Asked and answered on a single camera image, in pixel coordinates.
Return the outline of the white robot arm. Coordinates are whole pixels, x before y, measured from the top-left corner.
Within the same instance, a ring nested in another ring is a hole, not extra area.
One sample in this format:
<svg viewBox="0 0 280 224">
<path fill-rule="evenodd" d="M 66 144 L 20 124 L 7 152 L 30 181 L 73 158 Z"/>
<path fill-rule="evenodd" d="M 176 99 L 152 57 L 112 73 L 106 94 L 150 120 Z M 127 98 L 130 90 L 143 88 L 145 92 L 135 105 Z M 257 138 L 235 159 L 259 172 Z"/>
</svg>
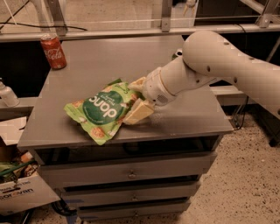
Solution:
<svg viewBox="0 0 280 224">
<path fill-rule="evenodd" d="M 219 80 L 280 117 L 280 66 L 241 52 L 216 32 L 196 31 L 185 40 L 180 56 L 129 84 L 143 99 L 134 103 L 124 122 L 136 124 L 180 93 Z"/>
</svg>

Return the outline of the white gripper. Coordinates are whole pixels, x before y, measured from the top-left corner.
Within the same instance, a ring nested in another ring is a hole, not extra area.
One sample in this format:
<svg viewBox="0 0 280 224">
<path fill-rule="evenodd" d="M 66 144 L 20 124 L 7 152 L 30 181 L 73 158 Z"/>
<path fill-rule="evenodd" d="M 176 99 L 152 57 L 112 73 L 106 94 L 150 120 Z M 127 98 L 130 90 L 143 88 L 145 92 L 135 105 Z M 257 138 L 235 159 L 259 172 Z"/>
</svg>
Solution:
<svg viewBox="0 0 280 224">
<path fill-rule="evenodd" d="M 164 106 L 176 99 L 166 88 L 161 79 L 161 68 L 158 67 L 146 78 L 141 77 L 131 82 L 128 88 L 142 92 L 147 100 L 138 98 L 132 106 L 130 106 L 123 118 L 123 122 L 128 125 L 134 125 L 142 121 L 144 118 L 154 113 L 155 105 Z"/>
</svg>

